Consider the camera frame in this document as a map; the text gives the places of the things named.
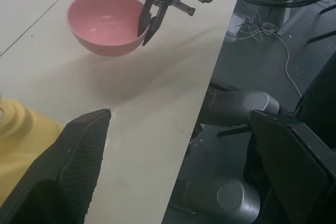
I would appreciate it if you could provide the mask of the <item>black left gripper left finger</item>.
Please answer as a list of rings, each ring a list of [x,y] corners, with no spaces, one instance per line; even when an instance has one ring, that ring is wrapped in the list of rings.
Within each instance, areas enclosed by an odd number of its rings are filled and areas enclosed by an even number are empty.
[[[70,121],[0,206],[0,224],[84,224],[111,119],[100,109]]]

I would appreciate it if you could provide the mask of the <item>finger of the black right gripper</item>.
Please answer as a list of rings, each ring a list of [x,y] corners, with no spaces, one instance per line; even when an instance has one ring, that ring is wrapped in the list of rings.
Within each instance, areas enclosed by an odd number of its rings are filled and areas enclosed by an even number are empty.
[[[151,19],[154,17],[150,12],[154,4],[155,0],[145,0],[139,16],[138,36],[142,35],[149,28]]]
[[[163,6],[161,6],[158,9],[156,16],[152,17],[151,22],[150,22],[150,26],[148,28],[148,31],[146,33],[146,36],[145,36],[143,44],[142,44],[143,46],[145,46],[152,39],[152,37],[155,35],[155,33],[161,27],[162,21],[164,19],[164,16],[166,14],[166,11],[167,11],[168,7],[169,6],[167,4],[164,4]]]

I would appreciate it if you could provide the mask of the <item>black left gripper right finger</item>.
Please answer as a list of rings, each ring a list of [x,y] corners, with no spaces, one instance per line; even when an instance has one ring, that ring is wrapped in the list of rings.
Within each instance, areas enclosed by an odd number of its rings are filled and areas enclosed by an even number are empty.
[[[261,197],[254,224],[336,224],[336,153],[304,123],[250,113],[244,175]]]

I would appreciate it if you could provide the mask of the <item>pink bowl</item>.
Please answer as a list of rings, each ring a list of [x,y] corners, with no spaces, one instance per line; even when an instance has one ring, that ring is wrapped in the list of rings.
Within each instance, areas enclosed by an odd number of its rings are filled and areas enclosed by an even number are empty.
[[[124,56],[144,41],[148,27],[138,34],[139,0],[74,0],[66,21],[79,43],[101,56]]]

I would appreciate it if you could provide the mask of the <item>yellow squeeze bottle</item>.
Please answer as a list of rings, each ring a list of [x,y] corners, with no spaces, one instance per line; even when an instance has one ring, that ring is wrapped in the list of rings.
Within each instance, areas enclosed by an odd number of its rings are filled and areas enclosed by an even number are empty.
[[[33,161],[61,132],[57,121],[18,101],[0,101],[0,207]]]

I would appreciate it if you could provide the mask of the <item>black chair base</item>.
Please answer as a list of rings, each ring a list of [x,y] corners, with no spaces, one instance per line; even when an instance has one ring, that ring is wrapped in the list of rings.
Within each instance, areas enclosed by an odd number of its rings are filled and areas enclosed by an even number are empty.
[[[332,36],[336,36],[336,4],[333,4],[330,7],[322,9],[318,13],[317,18],[318,18],[318,20],[320,20],[321,18],[323,20],[326,19],[328,21],[329,27],[334,28],[334,30],[331,30],[327,33],[312,37],[312,38],[307,40],[306,44],[312,44],[314,42],[321,41],[321,40],[330,38]]]

